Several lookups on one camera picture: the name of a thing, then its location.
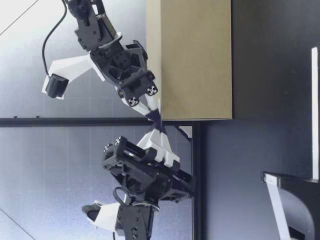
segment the black object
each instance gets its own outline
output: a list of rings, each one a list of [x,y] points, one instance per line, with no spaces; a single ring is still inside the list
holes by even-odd
[[[49,34],[45,37],[42,45],[42,61],[43,61],[43,66],[44,66],[44,71],[47,76],[49,76],[48,68],[47,68],[47,63],[46,63],[46,57],[45,57],[45,48],[48,39],[50,38],[51,34],[56,30],[56,28],[62,23],[62,21],[65,19],[67,15],[67,5],[64,0],[61,0],[64,6],[64,13],[61,17],[61,19],[57,22],[57,24],[52,28],[52,30],[49,32]]]
[[[194,196],[194,178],[181,171],[179,164],[168,168],[163,162],[156,162],[157,151],[152,147],[144,150],[122,136],[114,145],[108,144],[104,152],[104,169],[122,186],[113,191],[120,203],[115,230],[127,240],[151,238],[154,212],[159,209],[160,200],[178,203]],[[117,190],[126,193],[125,203]]]
[[[94,50],[116,38],[117,32],[106,15],[102,0],[71,0],[68,8],[77,20],[78,29],[75,34],[86,51]]]
[[[155,211],[151,206],[121,205],[115,231],[126,240],[150,240]]]
[[[157,151],[144,150],[125,137],[105,148],[103,167],[131,195],[134,202],[158,205],[159,200],[176,201],[194,195],[194,179],[177,168],[170,169],[163,162],[156,162]]]
[[[320,239],[320,182],[266,172],[277,178],[290,237]]]
[[[68,79],[56,74],[52,74],[52,76],[49,77],[49,83],[45,89],[46,93],[50,98],[62,97],[68,86],[68,83]]]
[[[125,98],[129,106],[134,107],[139,104],[141,96],[153,96],[158,89],[153,82],[154,74],[147,70],[145,49],[137,40],[122,46],[121,38],[119,36],[111,44],[91,51],[90,57],[104,78],[119,89],[119,97]]]

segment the white plastic part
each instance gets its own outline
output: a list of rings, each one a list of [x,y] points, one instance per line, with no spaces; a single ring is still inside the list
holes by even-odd
[[[95,201],[94,203],[98,204],[101,209],[95,221],[92,221],[90,218],[88,218],[88,220],[98,228],[114,232],[120,204],[118,202],[112,204],[103,204],[100,201]]]
[[[267,173],[264,175],[264,177],[266,185],[268,187],[268,192],[272,203],[276,225],[278,227],[280,240],[291,240],[285,211],[282,205],[279,188],[277,186],[278,179],[276,176]]]
[[[168,136],[163,132],[161,132],[160,136],[161,145],[164,148],[164,165],[170,168],[174,165],[174,160],[178,163],[180,162],[180,157],[172,152]]]
[[[71,58],[55,60],[52,62],[48,72],[50,76],[52,74],[56,74],[65,79],[68,79],[69,83],[71,83],[73,80],[75,80],[77,77],[84,74],[91,68],[92,68],[92,64],[90,63],[90,61],[88,61],[88,55],[84,55],[84,56],[76,56]],[[48,86],[48,83],[49,83],[49,77],[46,76],[42,86],[42,92],[44,94],[47,94],[46,88]],[[64,96],[57,97],[57,99],[64,99]]]
[[[179,129],[184,131],[188,138],[192,139],[192,126],[179,126]]]
[[[312,65],[312,178],[319,180],[319,106],[318,106],[318,48],[311,50]]]
[[[164,159],[164,149],[161,147],[160,138],[160,131],[158,129],[153,129],[144,135],[137,144],[138,147],[145,150],[148,148],[154,148],[156,150],[155,161],[158,163],[161,163]]]
[[[155,97],[155,95],[153,96],[149,96],[148,94],[145,94],[145,99],[146,99],[146,102],[148,103],[148,107],[154,111],[154,110],[157,110],[158,109],[158,101],[157,101],[157,98]]]
[[[160,163],[164,159],[164,165],[168,168],[174,165],[174,160],[180,162],[180,158],[171,150],[168,136],[158,129],[153,129],[144,135],[137,146],[142,149],[156,149],[155,161]]]

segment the metal rod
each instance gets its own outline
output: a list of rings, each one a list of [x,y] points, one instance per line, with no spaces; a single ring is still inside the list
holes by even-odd
[[[192,199],[192,239],[203,240],[204,238],[204,222],[203,222],[203,189],[205,172],[204,159],[202,152],[203,145],[202,124],[194,123],[192,127],[192,175],[195,178],[195,194]]]
[[[150,126],[153,122],[140,117],[111,118],[0,118],[0,128],[12,127],[89,127]],[[166,126],[191,126],[192,121],[163,121]]]

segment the brown cardboard box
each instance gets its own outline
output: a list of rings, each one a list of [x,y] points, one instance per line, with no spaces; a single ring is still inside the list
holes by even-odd
[[[232,118],[230,0],[146,0],[164,120]]]

